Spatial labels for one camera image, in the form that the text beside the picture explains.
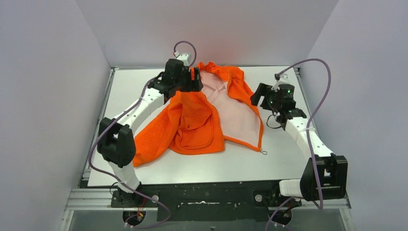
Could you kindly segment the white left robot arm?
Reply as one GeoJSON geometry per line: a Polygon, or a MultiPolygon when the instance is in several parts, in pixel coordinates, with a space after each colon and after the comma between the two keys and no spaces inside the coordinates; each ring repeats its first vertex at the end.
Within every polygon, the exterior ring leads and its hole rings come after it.
{"type": "Polygon", "coordinates": [[[97,151],[113,170],[117,181],[116,198],[120,202],[137,205],[143,201],[138,189],[133,158],[136,155],[134,132],[157,109],[180,92],[200,92],[203,83],[199,68],[188,67],[183,61],[169,59],[165,69],[144,85],[140,97],[114,118],[103,118],[99,124],[97,151]]]}

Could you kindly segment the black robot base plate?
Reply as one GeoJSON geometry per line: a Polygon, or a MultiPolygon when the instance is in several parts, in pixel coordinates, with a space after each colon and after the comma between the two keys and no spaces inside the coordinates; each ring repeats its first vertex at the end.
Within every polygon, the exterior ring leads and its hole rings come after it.
{"type": "Polygon", "coordinates": [[[115,183],[110,188],[112,208],[123,208],[123,221],[140,225],[156,213],[156,221],[273,221],[288,224],[292,209],[301,201],[279,192],[279,182],[236,181],[217,183],[142,185],[138,191],[151,197],[127,193],[115,183]]]}

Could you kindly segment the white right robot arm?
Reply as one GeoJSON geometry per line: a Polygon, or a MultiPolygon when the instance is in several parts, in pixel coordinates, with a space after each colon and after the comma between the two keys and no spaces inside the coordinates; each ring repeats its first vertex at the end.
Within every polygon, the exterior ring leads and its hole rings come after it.
{"type": "Polygon", "coordinates": [[[304,111],[296,107],[294,86],[260,83],[250,100],[252,105],[259,105],[277,116],[276,121],[307,158],[301,178],[280,181],[279,187],[270,193],[272,202],[283,205],[290,196],[306,201],[344,198],[348,161],[322,142],[304,111]]]}

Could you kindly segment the orange zip-up jacket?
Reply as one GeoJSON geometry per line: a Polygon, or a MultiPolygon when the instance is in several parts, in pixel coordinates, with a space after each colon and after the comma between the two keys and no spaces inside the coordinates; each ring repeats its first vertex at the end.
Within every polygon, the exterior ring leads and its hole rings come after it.
{"type": "Polygon", "coordinates": [[[198,64],[203,88],[177,92],[135,137],[135,167],[160,158],[168,149],[183,155],[219,153],[225,142],[259,152],[263,121],[251,103],[253,91],[236,66],[198,64]]]}

